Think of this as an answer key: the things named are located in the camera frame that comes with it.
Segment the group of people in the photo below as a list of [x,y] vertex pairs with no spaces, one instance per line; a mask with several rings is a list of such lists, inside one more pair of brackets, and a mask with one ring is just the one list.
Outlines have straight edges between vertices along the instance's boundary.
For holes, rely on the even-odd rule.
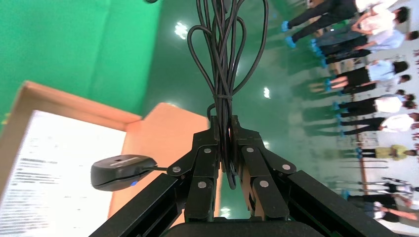
[[406,7],[389,11],[388,8],[396,2],[397,0],[325,0],[291,21],[284,21],[281,27],[286,32],[320,16],[317,21],[286,37],[287,44],[295,48],[301,38],[361,14],[359,19],[353,19],[346,26],[328,31],[311,41],[313,50],[322,57],[322,65],[325,67],[341,60],[398,48],[405,40],[419,38],[418,31],[403,34],[394,29],[398,24],[406,22],[410,15]]
[[[338,62],[347,58],[363,57],[372,52],[393,49],[399,47],[405,40],[415,40],[419,33],[410,32],[406,35],[400,33],[394,27],[397,24],[406,22],[409,19],[410,11],[401,7],[395,11],[388,8],[397,0],[324,0],[316,7],[306,10],[304,13],[291,21],[282,24],[282,30],[288,31],[309,19],[320,16],[312,24],[302,28],[300,31],[287,37],[289,46],[296,47],[301,38],[308,36],[315,31],[340,21],[353,18],[357,13],[361,16],[351,20],[350,23],[334,31],[323,34],[318,39],[312,40],[313,48],[324,55],[325,62]],[[372,63],[337,75],[335,79],[328,79],[325,83],[312,85],[313,92],[329,92],[341,88],[340,94],[359,93],[366,90],[386,87],[390,88],[411,80],[410,75],[396,76],[407,70],[407,62],[388,62],[376,60]],[[417,105],[414,102],[413,94],[406,95],[402,91],[394,94],[386,94],[381,97],[374,97],[363,101],[350,102],[334,105],[338,114],[341,126],[366,125],[352,130],[341,131],[341,136],[358,134],[366,131],[402,132],[408,131],[413,123],[419,122],[419,114],[394,115],[389,118],[367,118],[355,121],[341,121],[341,118],[351,116],[362,116],[375,112],[396,113],[402,107],[414,109]]]
[[[397,10],[388,10],[397,0],[324,0],[316,7],[306,10],[301,15],[290,21],[284,21],[282,31],[287,32],[304,22],[320,17],[317,21],[303,27],[292,36],[286,37],[285,41],[291,48],[295,48],[297,42],[317,30],[323,29],[335,23],[349,20],[349,23],[340,29],[334,29],[324,33],[317,39],[310,41],[310,46],[317,56],[321,57],[323,67],[330,63],[339,62],[350,58],[365,57],[371,53],[382,50],[395,49],[406,40],[416,40],[419,32],[403,34],[395,29],[398,24],[409,19],[410,11],[406,7]],[[341,89],[339,95],[355,94],[385,88],[389,93],[401,83],[411,80],[410,75],[397,76],[409,68],[407,62],[389,62],[376,60],[372,63],[327,79],[324,83],[310,85],[312,92],[329,92]],[[397,90],[394,94],[385,94],[380,97],[369,98],[350,103],[334,103],[333,109],[338,112],[337,119],[340,126],[359,126],[352,131],[340,131],[340,135],[359,134],[367,131],[403,132],[411,129],[415,122],[419,122],[419,114],[393,115],[388,118],[366,118],[353,121],[342,121],[342,118],[356,117],[382,113],[397,113],[401,108],[416,109],[415,95],[406,94],[404,90]],[[408,156],[417,156],[416,150],[409,150],[404,146],[393,145],[389,148],[361,149],[354,151],[358,158],[392,158],[402,160]],[[366,213],[371,213],[376,219],[390,222],[400,222],[419,228],[419,211],[413,210],[413,193],[419,192],[419,187],[391,178],[383,178],[388,182],[359,183],[362,185],[382,185],[380,190],[363,190],[361,192],[388,193],[382,195],[349,196],[347,200],[354,203]],[[400,199],[405,206],[396,204]]]

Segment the green wall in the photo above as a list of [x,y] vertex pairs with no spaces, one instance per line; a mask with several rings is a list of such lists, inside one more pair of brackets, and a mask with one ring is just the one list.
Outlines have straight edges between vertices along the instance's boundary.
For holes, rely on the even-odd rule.
[[25,80],[139,113],[160,8],[143,0],[1,0],[0,121]]

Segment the shiny floor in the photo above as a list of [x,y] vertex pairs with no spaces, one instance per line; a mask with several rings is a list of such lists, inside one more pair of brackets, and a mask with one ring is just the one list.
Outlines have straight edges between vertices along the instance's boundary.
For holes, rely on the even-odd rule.
[[[296,49],[285,45],[284,38],[290,33],[280,32],[280,24],[305,9],[304,5],[287,2],[290,1],[269,1],[266,50],[250,81],[234,96],[234,114],[244,128],[259,131],[271,151],[333,189],[336,180],[361,179],[356,159],[343,162],[339,158],[339,151],[354,148],[355,141],[354,137],[339,137],[331,108],[333,101],[350,98],[310,92],[311,83],[323,81],[331,74],[320,67],[318,58],[310,51],[309,38],[300,40]],[[248,35],[236,80],[246,75],[260,46],[262,1],[245,1],[239,16],[246,22]],[[184,39],[186,29],[197,24],[195,1],[164,2],[141,114],[147,114],[159,102],[206,114],[212,103],[211,93]],[[202,34],[194,35],[193,43],[208,69],[210,60]],[[221,214],[228,218],[249,217],[241,190],[230,190],[225,181]]]

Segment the black metal bracket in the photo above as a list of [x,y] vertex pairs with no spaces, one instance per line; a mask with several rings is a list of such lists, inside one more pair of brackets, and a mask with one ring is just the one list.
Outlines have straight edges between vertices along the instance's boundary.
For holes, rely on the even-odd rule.
[[[220,169],[218,129],[196,133],[192,149],[91,237],[397,237],[291,162],[267,150],[233,116],[231,156],[252,218],[214,218]],[[168,228],[185,209],[185,224]]]

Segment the person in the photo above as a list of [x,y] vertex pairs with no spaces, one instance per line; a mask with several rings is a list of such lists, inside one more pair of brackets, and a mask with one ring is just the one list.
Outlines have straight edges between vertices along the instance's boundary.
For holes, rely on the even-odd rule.
[[419,209],[419,200],[410,199],[404,197],[400,194],[375,194],[375,195],[362,195],[362,196],[352,196],[350,195],[348,190],[342,190],[342,196],[344,198],[354,204],[355,206],[359,206],[360,203],[364,202],[379,202],[385,207],[395,207],[397,204],[397,200],[403,202],[406,207],[412,209]]
[[393,221],[394,223],[401,223],[407,226],[419,228],[419,210],[413,210],[405,206],[397,206],[397,209],[380,207],[380,210],[385,212],[386,215],[393,214],[396,216]]
[[361,132],[383,131],[383,132],[404,132],[408,131],[414,122],[419,122],[419,114],[394,115],[389,118],[367,118],[349,122],[341,122],[342,126],[367,125],[352,131],[340,131],[340,135],[353,135]]
[[378,181],[378,182],[346,182],[346,181],[336,181],[336,183],[347,183],[347,184],[359,184],[359,185],[379,185],[384,186],[386,188],[382,189],[347,189],[347,190],[354,190],[359,192],[371,192],[371,193],[390,193],[390,194],[404,194],[407,195],[409,199],[413,199],[413,196],[415,192],[419,192],[419,187],[413,187],[412,184],[410,184],[407,181],[399,180],[399,179],[393,179],[393,178],[387,178],[382,177],[382,180],[388,180],[395,182],[397,184],[393,184],[391,182],[386,181]]
[[292,37],[286,38],[286,41],[290,44],[290,46],[295,47],[295,43],[301,38],[306,37],[326,26],[350,19],[354,17],[357,12],[364,12],[370,7],[374,7],[376,9],[387,9],[396,2],[397,0],[325,0],[316,7],[307,9],[293,20],[284,21],[281,27],[282,31],[286,32],[313,17],[321,16],[320,19],[293,34]]
[[362,116],[373,114],[375,112],[396,113],[400,108],[414,109],[416,104],[413,102],[413,94],[398,95],[387,94],[381,97],[373,97],[361,101],[334,104],[334,110],[343,110],[344,113],[338,114],[338,118],[347,118],[352,116]]
[[402,145],[393,145],[391,147],[377,147],[375,149],[360,149],[357,148],[356,152],[359,158],[377,158],[387,159],[392,158],[395,161],[406,159],[408,156],[415,157],[418,155],[416,150],[409,150]]
[[408,82],[411,80],[411,78],[412,77],[410,75],[402,75],[400,77],[395,77],[394,79],[391,79],[391,80],[379,81],[377,83],[369,84],[365,86],[347,87],[344,90],[338,91],[337,94],[339,96],[342,96],[344,94],[356,94],[356,93],[366,92],[369,90],[374,90],[376,88],[385,88],[385,92],[390,92],[395,86]]
[[326,91],[341,87],[365,86],[392,79],[397,73],[409,68],[409,64],[403,62],[389,62],[375,60],[371,64],[337,75],[336,79],[326,81]]
[[328,31],[312,42],[315,47],[338,45],[365,35],[368,37],[368,42],[382,43],[393,34],[394,27],[406,22],[408,17],[409,9],[407,7],[401,7],[393,12],[387,9],[367,12],[357,21],[352,20],[345,27]]
[[377,40],[369,39],[368,36],[361,36],[339,44],[315,47],[314,50],[317,51],[317,54],[324,55],[325,64],[331,64],[346,59],[366,57],[383,50],[395,49],[400,47],[405,40],[411,41],[417,38],[419,38],[419,31],[403,34],[395,29],[386,39]]
[[[344,198],[352,203],[354,206],[364,210],[366,203],[375,203],[379,202],[382,207],[392,210],[399,210],[398,200],[401,200],[405,207],[411,209],[417,209],[419,205],[418,200],[412,200],[401,196],[400,194],[379,194],[379,195],[363,195],[363,196],[351,196],[347,190],[342,191],[342,195]],[[394,211],[387,211],[387,209],[380,208],[382,210],[383,216],[380,218],[384,221],[388,222],[400,222],[400,218],[398,215],[395,215]]]

